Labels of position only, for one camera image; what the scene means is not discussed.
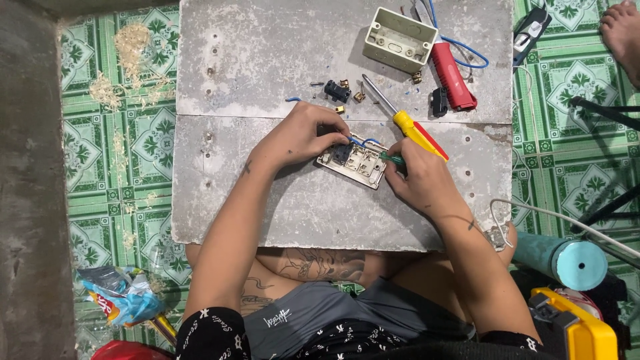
black switch module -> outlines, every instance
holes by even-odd
[[[443,117],[447,114],[449,109],[449,100],[447,100],[447,88],[437,88],[433,91],[433,100],[431,100],[431,109],[433,109],[433,116]]]
[[[324,92],[331,97],[331,100],[340,100],[345,104],[351,95],[351,90],[343,88],[333,82],[333,80],[329,80],[329,82],[324,86]]]

snack bag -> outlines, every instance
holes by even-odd
[[[102,308],[109,324],[131,327],[164,310],[139,268],[101,266],[77,271],[89,291],[87,300]]]

person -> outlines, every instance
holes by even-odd
[[[640,13],[636,4],[624,0],[606,9],[603,15],[602,41],[625,69],[631,84],[640,89]]]
[[[318,136],[318,126],[335,132]],[[349,135],[333,110],[299,102],[255,146],[202,246],[188,245],[193,275],[176,359],[546,359],[507,271],[513,249],[494,250],[444,160],[409,138],[388,150],[402,155],[408,176],[389,162],[385,177],[438,227],[445,254],[257,252],[276,173],[348,144]],[[516,242],[512,225],[509,239]],[[329,280],[365,291],[354,297]],[[467,341],[476,331],[479,342]]]

electrical switch plate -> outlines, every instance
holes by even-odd
[[[385,8],[378,8],[362,54],[409,74],[427,63],[438,29]]]
[[[351,137],[360,143],[365,140],[353,133]],[[380,153],[386,150],[386,147],[371,141],[366,142],[364,147],[353,142],[349,145],[339,144],[325,150],[316,162],[377,190],[387,167]]]

red handle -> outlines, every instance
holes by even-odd
[[[431,59],[442,86],[447,87],[449,105],[454,110],[473,110],[478,105],[476,97],[469,92],[451,54],[448,42],[439,42],[431,49]]]

